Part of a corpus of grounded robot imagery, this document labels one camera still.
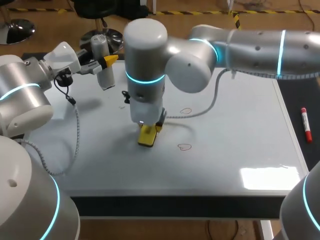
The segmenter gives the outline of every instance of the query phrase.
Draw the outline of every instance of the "black mat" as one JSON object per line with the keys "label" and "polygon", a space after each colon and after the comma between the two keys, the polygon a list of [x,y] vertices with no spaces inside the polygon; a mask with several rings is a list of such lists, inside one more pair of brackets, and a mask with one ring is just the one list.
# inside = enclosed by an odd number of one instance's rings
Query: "black mat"
{"label": "black mat", "polygon": [[[22,59],[42,59],[25,53]],[[320,86],[316,79],[278,81],[309,171],[320,158]],[[306,142],[301,108],[307,110],[313,143]],[[277,219],[284,196],[127,196],[73,197],[81,216]]]}

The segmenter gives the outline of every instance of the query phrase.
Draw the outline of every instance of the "yellow and black tape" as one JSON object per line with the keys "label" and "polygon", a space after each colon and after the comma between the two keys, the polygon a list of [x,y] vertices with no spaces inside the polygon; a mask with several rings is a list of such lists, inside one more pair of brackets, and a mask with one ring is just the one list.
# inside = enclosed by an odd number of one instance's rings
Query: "yellow and black tape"
{"label": "yellow and black tape", "polygon": [[232,12],[233,20],[236,26],[236,29],[241,30],[240,20],[239,20],[239,13]]}
{"label": "yellow and black tape", "polygon": [[68,8],[8,8],[11,12],[73,12],[72,9]]}
{"label": "yellow and black tape", "polygon": [[[273,10],[262,10],[262,11],[232,11],[236,14],[320,14],[320,10],[283,10],[283,11],[273,11]],[[157,11],[151,13],[152,15],[210,15],[210,14],[229,14],[228,11]]]}
{"label": "yellow and black tape", "polygon": [[320,14],[320,10],[283,10],[283,11],[273,11],[273,10],[263,10],[263,11],[233,11],[238,14]]}
{"label": "yellow and black tape", "polygon": [[[8,8],[12,12],[73,12],[69,8]],[[320,14],[320,10],[262,10],[262,11],[232,11],[237,14]],[[210,15],[210,14],[229,14],[228,11],[157,11],[156,13],[150,13],[151,15]]]}

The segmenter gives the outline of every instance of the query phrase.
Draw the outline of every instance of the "heart drawing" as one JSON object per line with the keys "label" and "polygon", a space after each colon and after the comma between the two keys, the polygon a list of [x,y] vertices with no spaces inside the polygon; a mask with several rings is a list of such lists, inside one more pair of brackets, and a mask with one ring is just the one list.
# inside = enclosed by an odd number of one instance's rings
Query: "heart drawing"
{"label": "heart drawing", "polygon": [[178,148],[180,148],[181,151],[188,151],[192,148],[192,146],[190,144],[183,143],[179,144]]}

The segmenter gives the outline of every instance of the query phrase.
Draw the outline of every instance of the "yellow block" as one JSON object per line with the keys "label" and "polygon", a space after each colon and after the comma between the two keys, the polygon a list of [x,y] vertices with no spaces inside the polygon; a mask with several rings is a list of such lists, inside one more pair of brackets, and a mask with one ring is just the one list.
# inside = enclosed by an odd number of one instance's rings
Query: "yellow block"
{"label": "yellow block", "polygon": [[114,63],[117,61],[118,58],[119,58],[118,55],[105,56],[105,57],[104,57],[104,60],[105,60],[105,62],[106,62],[107,68],[111,67],[112,64],[114,64]]}
{"label": "yellow block", "polygon": [[138,144],[151,148],[155,143],[156,136],[157,129],[155,124],[152,126],[142,125],[138,139]]}

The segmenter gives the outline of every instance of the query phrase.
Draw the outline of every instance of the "white cable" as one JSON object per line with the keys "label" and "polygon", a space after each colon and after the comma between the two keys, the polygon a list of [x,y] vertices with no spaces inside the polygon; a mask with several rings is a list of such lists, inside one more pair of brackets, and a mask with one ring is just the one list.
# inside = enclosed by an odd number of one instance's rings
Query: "white cable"
{"label": "white cable", "polygon": [[76,116],[76,146],[75,146],[75,151],[74,151],[74,155],[73,155],[73,158],[71,160],[71,162],[69,163],[68,167],[60,172],[52,172],[48,169],[47,167],[47,163],[46,163],[46,160],[41,152],[41,150],[39,149],[39,147],[34,144],[33,142],[31,141],[28,141],[28,140],[24,140],[24,139],[15,139],[15,141],[17,143],[24,143],[24,144],[27,144],[31,147],[34,148],[34,150],[38,153],[39,157],[40,157],[40,160],[41,160],[41,164],[43,166],[43,168],[46,170],[46,172],[52,176],[59,176],[59,175],[64,175],[66,173],[69,172],[69,170],[72,168],[72,166],[74,165],[76,159],[77,159],[77,156],[78,156],[78,153],[79,153],[79,147],[80,147],[80,116],[79,116],[79,110],[78,110],[78,107],[77,105],[74,105],[73,106],[74,108],[74,112],[75,112],[75,116]]}
{"label": "white cable", "polygon": [[255,73],[255,72],[241,71],[241,70],[235,70],[235,71],[239,73],[261,77],[261,78],[276,79],[276,80],[303,80],[303,79],[313,79],[320,76],[320,72],[313,72],[313,73],[300,74],[300,75],[276,75],[276,74]]}
{"label": "white cable", "polygon": [[194,117],[198,117],[201,116],[203,114],[206,114],[207,112],[209,112],[215,105],[216,101],[217,101],[217,97],[218,97],[218,90],[219,90],[219,82],[220,79],[222,77],[222,75],[226,72],[229,72],[230,69],[223,69],[221,72],[219,72],[218,76],[216,77],[215,80],[215,88],[214,88],[214,95],[213,95],[213,100],[211,102],[211,105],[204,111],[192,114],[192,115],[187,115],[187,116],[167,116],[167,119],[189,119],[189,118],[194,118]]}

